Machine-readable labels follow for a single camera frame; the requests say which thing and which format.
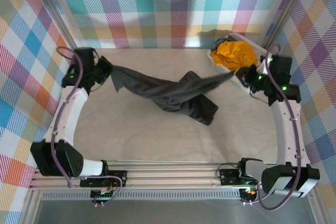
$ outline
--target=white basket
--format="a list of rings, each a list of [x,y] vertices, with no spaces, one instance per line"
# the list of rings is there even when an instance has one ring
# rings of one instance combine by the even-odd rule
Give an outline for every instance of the white basket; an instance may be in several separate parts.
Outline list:
[[[243,35],[240,35],[240,34],[237,34],[237,33],[232,33],[230,35],[232,37],[234,37],[236,40],[242,40],[242,41],[245,41],[245,42],[249,43],[253,47],[254,53],[255,53],[256,57],[258,58],[258,64],[260,64],[260,56],[265,56],[266,55],[266,49],[262,48],[261,46],[258,46],[257,44],[255,44],[251,40],[245,38]],[[220,73],[230,73],[231,72],[231,70],[229,70],[228,68],[224,67],[223,65],[216,66],[214,60],[212,59],[212,57],[210,55],[210,53],[211,53],[211,51],[208,50],[208,52],[206,54],[209,57],[209,59],[211,61],[211,64],[213,65],[213,67],[218,72],[220,72]],[[237,84],[238,86],[240,86],[246,92],[250,91],[250,88],[246,88],[245,86],[243,86],[242,83],[240,82],[240,80],[236,76],[233,76],[231,78],[231,81],[233,81],[235,84]]]

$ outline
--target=gray floor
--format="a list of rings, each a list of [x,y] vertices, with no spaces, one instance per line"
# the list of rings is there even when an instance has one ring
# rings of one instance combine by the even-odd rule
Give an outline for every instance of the gray floor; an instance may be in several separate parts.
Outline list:
[[[189,70],[201,77],[217,74],[206,50],[101,49],[99,54],[115,65],[162,79],[178,81]],[[126,89],[116,93],[108,79],[90,94],[82,109],[75,148],[89,159],[236,162],[256,157],[276,161],[274,120],[266,104],[231,82],[207,96],[219,106],[210,126],[164,112]]]
[[[265,200],[274,206],[282,197]],[[116,200],[104,208],[90,201],[42,201],[35,224],[127,223],[127,224],[313,224],[306,198],[290,199],[277,211],[258,204],[243,206],[238,200],[135,201]]]

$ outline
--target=plaid backdrop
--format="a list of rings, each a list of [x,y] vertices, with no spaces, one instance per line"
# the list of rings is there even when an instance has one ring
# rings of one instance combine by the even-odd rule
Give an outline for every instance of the plaid backdrop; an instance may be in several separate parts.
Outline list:
[[[208,48],[228,31],[261,42],[280,2],[55,0],[77,44],[96,48]]]
[[[299,0],[278,42],[283,54],[293,56],[303,139],[313,166],[320,169],[318,188],[336,221],[336,0]]]
[[[18,223],[41,141],[68,62],[63,38],[40,0],[0,0],[0,223]]]

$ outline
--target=yellow cloth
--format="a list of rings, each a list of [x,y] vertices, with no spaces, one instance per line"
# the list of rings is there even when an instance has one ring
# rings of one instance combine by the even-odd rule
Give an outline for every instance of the yellow cloth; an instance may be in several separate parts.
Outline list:
[[[225,41],[211,52],[211,56],[216,66],[223,65],[233,72],[242,67],[258,65],[253,47],[245,41]]]

